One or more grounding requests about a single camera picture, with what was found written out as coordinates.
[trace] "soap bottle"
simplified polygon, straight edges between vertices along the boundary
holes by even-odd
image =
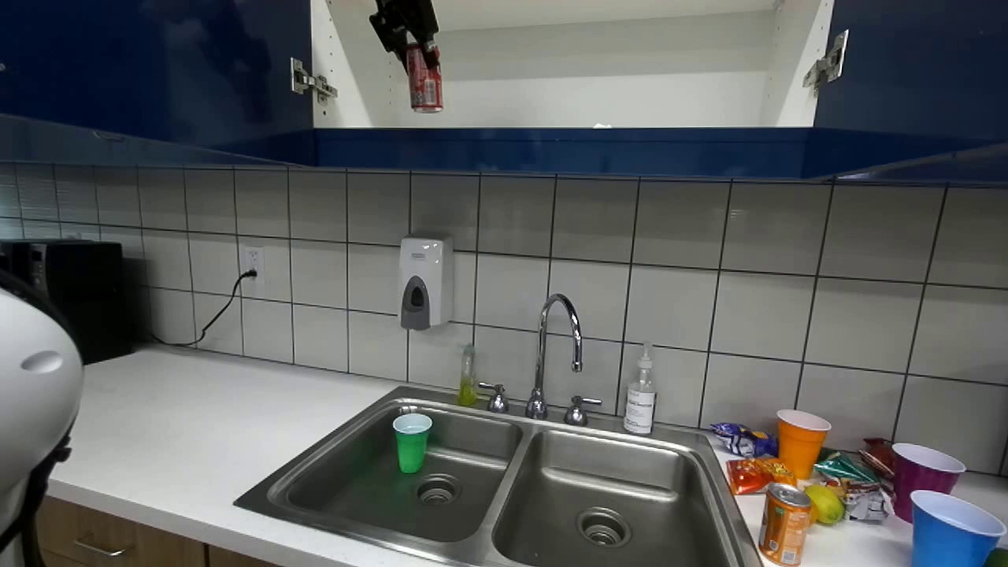
[[[652,381],[652,347],[643,347],[636,362],[636,381],[627,387],[624,428],[633,435],[652,435],[658,391]]]
[[[473,369],[476,369],[476,347],[469,343],[463,350],[460,391],[454,397],[460,406],[479,406],[482,403],[479,381],[476,381]]]

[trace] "tile wall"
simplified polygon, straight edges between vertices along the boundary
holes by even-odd
[[[397,324],[406,233],[454,236],[450,328]],[[554,406],[617,413],[655,343],[662,422],[800,406],[838,444],[895,435],[1008,473],[1008,189],[0,167],[3,236],[123,243],[164,340],[192,340],[252,261],[205,350],[450,391],[476,340],[513,400],[564,290],[589,340],[573,375],[551,318]]]

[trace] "black appliance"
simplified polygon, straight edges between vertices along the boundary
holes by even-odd
[[[0,243],[0,271],[13,274],[50,302],[85,362],[132,350],[132,312],[126,299],[120,243]]]

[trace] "stainless steel sink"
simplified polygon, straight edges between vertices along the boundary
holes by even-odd
[[[419,476],[394,463],[391,419],[428,413]],[[759,567],[706,438],[627,438],[460,410],[400,387],[236,504],[447,564]]]

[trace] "white countertop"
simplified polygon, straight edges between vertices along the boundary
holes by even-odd
[[[142,350],[88,365],[72,460],[50,495],[271,564],[419,567],[428,561],[233,507],[239,495],[394,391],[394,381],[202,353]],[[1008,482],[958,495],[1008,517]],[[737,498],[759,532],[762,495]],[[803,567],[904,567],[910,526],[816,526]]]

